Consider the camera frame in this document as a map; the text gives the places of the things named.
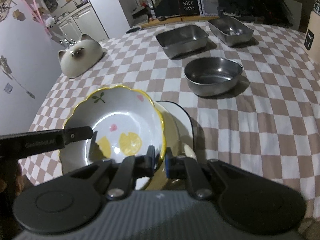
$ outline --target metal container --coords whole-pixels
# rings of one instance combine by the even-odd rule
[[[228,47],[248,42],[253,30],[233,17],[208,21],[210,30]]]
[[[219,95],[232,89],[242,72],[243,67],[236,61],[219,57],[194,59],[184,69],[188,86],[201,97]]]
[[[164,53],[172,59],[207,45],[209,34],[196,25],[187,25],[156,36]]]

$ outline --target screw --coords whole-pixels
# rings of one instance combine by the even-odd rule
[[[124,194],[124,191],[120,188],[112,188],[108,190],[108,195],[110,197],[121,197]]]
[[[199,198],[205,198],[205,197],[209,197],[212,195],[212,191],[207,189],[207,188],[201,188],[201,189],[198,189],[196,191],[196,195],[199,197]]]

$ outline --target table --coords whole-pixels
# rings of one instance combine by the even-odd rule
[[[63,74],[47,95],[30,131],[62,128],[77,103],[101,87],[124,84],[154,100],[181,105],[191,116],[199,161],[218,158],[300,191],[306,218],[320,217],[320,66],[302,49],[304,34],[276,26],[248,24],[254,40],[229,48],[207,22],[194,22],[210,36],[197,54],[169,60],[156,41],[161,31],[145,29],[111,39],[93,68],[70,80]],[[196,57],[226,57],[244,67],[237,87],[211,99],[198,98],[183,67]],[[61,175],[58,152],[20,160],[23,173],[38,184]]]

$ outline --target pink heart pattern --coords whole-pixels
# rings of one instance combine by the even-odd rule
[[[110,132],[116,131],[118,129],[117,125],[114,123],[110,127]]]
[[[141,102],[143,102],[143,96],[142,95],[137,95],[137,98],[141,101]]]

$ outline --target white ceramic bowl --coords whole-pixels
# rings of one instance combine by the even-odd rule
[[[149,145],[155,147],[157,167],[164,159],[164,120],[141,90],[122,85],[98,89],[76,106],[64,128],[79,126],[90,126],[95,135],[60,150],[63,174],[101,158],[120,163],[130,155],[145,155]]]

